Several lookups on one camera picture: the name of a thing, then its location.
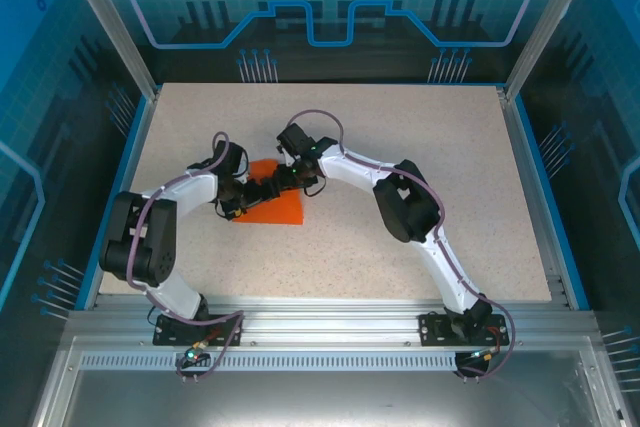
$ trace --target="robotic arm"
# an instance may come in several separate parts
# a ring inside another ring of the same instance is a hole
[[[190,166],[189,177],[165,189],[153,203],[136,252],[133,281],[165,313],[177,318],[209,319],[204,297],[173,269],[179,219],[205,203],[220,206],[222,216],[233,219],[259,203],[279,197],[282,191],[306,189],[322,177],[341,180],[374,195],[389,233],[410,243],[420,253],[442,294],[451,330],[459,340],[469,342],[483,328],[491,315],[491,306],[470,292],[469,287],[475,292],[478,289],[464,273],[442,229],[435,232],[440,220],[435,199],[408,177],[385,170],[402,171],[424,181],[414,163],[408,160],[397,165],[380,163],[342,150],[337,141],[328,137],[316,142],[295,123],[277,140],[285,163],[277,167],[272,177],[260,182],[248,180],[246,152],[234,143],[229,144],[227,155],[211,172],[192,175],[220,158],[224,142],[219,142],[211,159]],[[126,280],[133,227],[152,193],[122,192],[115,199],[100,265],[121,280]],[[455,275],[451,263],[462,280]]]

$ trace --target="orange object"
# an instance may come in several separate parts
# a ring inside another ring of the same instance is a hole
[[[249,163],[249,178],[260,180],[273,175],[278,166],[278,161],[273,159],[257,160]],[[299,190],[282,192],[280,197],[256,205],[246,214],[241,215],[233,222],[250,224],[291,224],[302,225],[304,214]]]

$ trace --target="enclosure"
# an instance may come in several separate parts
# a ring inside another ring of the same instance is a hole
[[[3,425],[636,425],[640,0],[0,11]],[[465,270],[515,319],[498,375],[463,381],[471,346],[421,345],[438,286],[368,196],[332,183],[302,226],[212,206],[180,223],[182,273],[245,320],[220,372],[172,373],[181,347],[153,345],[150,304],[98,265],[116,194],[163,185],[221,129],[276,157],[308,108],[440,192]]]

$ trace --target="blue frame edge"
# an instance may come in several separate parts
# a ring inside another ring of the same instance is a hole
[[[87,270],[84,278],[82,279],[82,285],[80,286],[80,292],[76,299],[75,310],[86,310],[94,302],[95,282],[102,278],[98,272],[98,260],[100,258],[100,249],[102,247],[102,239],[104,238],[105,231],[107,230],[107,223],[109,216],[111,215],[111,208],[113,207],[113,201],[116,195],[123,189],[128,188],[133,181],[133,174],[135,173],[135,167],[140,158],[142,152],[142,146],[144,144],[144,138],[149,128],[152,112],[155,109],[155,104],[150,102],[146,97],[141,96],[138,108],[136,109],[136,115],[133,118],[131,129],[129,131],[129,137],[124,145],[122,156],[120,157],[120,163],[118,164],[118,170],[116,176],[113,179],[113,185],[111,186],[111,192],[109,193],[109,199],[104,210],[104,215],[100,221],[100,227],[96,234],[96,241],[91,249],[89,255],[89,261],[87,262]]]
[[[518,115],[522,120],[522,125],[527,136],[527,143],[529,144],[529,149],[531,149],[531,154],[535,163],[536,172],[538,174],[538,178],[540,179],[540,184],[542,185],[542,191],[544,193],[545,200],[547,202],[547,205],[549,206],[551,221],[553,222],[553,227],[556,231],[556,237],[558,238],[558,242],[560,244],[562,256],[564,257],[564,261],[567,266],[567,272],[569,274],[568,280],[571,285],[565,287],[568,287],[573,291],[576,302],[578,304],[578,309],[590,310],[591,307],[589,306],[587,295],[584,292],[582,280],[580,280],[578,267],[576,266],[576,261],[573,258],[573,252],[571,251],[571,247],[569,246],[569,239],[567,238],[567,233],[564,230],[564,225],[562,224],[562,219],[560,218],[558,205],[556,204],[556,199],[553,196],[553,191],[551,190],[551,183],[549,182],[549,178],[547,177],[547,172],[544,170],[544,164],[542,163],[542,157],[540,157],[538,144],[533,135],[533,129],[531,128],[531,123],[529,122],[529,116],[527,115],[527,112],[524,108],[524,102],[522,101],[520,94],[517,95],[515,104]]]

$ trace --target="beige work surface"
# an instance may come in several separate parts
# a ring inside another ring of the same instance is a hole
[[[165,84],[132,190],[160,186],[210,157],[218,130],[252,160],[277,158],[276,136],[309,108],[342,120],[347,148],[418,165],[441,196],[447,237],[482,292],[550,300],[494,87]],[[328,118],[298,122],[316,140],[337,138]],[[178,226],[177,268],[204,294],[440,298],[417,252],[386,231],[372,195],[329,181],[303,202],[303,226],[236,224],[201,206]],[[133,291],[105,274],[101,292]]]

